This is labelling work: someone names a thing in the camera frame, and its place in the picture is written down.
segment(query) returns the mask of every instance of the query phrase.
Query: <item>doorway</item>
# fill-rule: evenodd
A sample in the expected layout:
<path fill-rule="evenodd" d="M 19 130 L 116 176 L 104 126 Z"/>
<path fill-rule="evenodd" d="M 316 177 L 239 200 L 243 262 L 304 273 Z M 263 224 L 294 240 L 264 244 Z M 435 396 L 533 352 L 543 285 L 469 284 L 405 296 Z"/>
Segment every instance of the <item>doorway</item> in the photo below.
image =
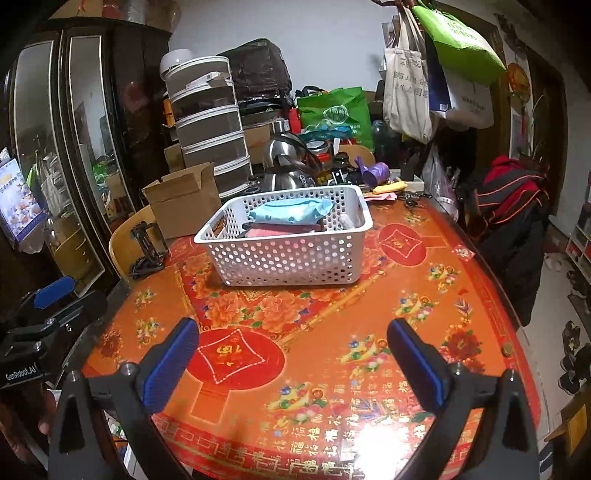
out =
<path fill-rule="evenodd" d="M 534 159 L 548 167 L 550 214 L 556 215 L 564 183 L 569 141 L 566 93 L 560 72 L 527 48 L 534 105 Z"/>

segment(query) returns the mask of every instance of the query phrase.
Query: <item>stainless steel kettle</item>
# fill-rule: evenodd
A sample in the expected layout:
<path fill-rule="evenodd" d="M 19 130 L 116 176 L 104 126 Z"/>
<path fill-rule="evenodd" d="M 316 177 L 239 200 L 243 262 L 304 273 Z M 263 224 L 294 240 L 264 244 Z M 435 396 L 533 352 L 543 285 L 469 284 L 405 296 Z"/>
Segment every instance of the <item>stainless steel kettle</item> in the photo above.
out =
<path fill-rule="evenodd" d="M 289 122 L 283 119 L 271 124 L 271 139 L 265 147 L 263 166 L 263 192 L 314 187 L 314 179 L 322 170 L 316 155 L 289 131 Z"/>

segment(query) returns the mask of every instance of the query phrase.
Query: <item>mirrored door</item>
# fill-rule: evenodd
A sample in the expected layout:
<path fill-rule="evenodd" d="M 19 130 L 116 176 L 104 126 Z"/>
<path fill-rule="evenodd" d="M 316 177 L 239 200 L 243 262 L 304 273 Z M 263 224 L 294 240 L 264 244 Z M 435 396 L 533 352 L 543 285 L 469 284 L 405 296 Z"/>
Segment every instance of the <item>mirrored door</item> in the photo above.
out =
<path fill-rule="evenodd" d="M 35 199 L 47 212 L 45 242 L 64 275 L 76 280 L 81 296 L 105 273 L 79 210 L 72 200 L 58 145 L 54 111 L 59 104 L 56 81 L 55 35 L 51 40 L 27 46 L 19 55 L 12 96 L 12 128 L 21 170 Z"/>
<path fill-rule="evenodd" d="M 105 102 L 103 50 L 102 35 L 70 37 L 67 82 L 86 190 L 112 233 L 134 208 L 113 146 Z"/>

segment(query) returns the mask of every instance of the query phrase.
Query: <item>floor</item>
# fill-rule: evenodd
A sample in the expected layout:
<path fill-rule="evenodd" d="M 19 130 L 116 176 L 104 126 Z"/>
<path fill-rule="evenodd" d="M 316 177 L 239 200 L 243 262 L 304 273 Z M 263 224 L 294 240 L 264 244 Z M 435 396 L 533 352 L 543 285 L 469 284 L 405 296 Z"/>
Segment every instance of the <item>floor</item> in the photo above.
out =
<path fill-rule="evenodd" d="M 571 292 L 570 281 L 566 278 L 566 274 L 570 270 L 569 263 L 567 260 L 562 260 L 562 265 L 560 271 L 543 266 L 532 320 L 524 328 L 533 360 L 537 363 L 541 375 L 550 431 L 562 423 L 560 410 L 572 399 L 558 386 L 558 379 L 564 373 L 560 366 L 560 360 L 564 356 L 562 331 L 566 322 L 572 320 L 581 328 L 581 345 L 589 342 L 589 335 L 567 298 Z"/>

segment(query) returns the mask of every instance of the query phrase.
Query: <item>purple cup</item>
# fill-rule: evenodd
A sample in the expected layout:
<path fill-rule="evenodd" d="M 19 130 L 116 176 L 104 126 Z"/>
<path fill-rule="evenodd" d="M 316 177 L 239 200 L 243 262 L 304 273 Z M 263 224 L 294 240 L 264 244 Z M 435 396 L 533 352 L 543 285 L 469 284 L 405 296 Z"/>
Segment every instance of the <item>purple cup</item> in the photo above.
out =
<path fill-rule="evenodd" d="M 372 190 L 378 185 L 383 185 L 390 178 L 390 169 L 384 162 L 378 162 L 370 168 L 367 168 L 361 160 L 361 157 L 355 157 L 355 163 L 361 170 L 363 183 Z"/>

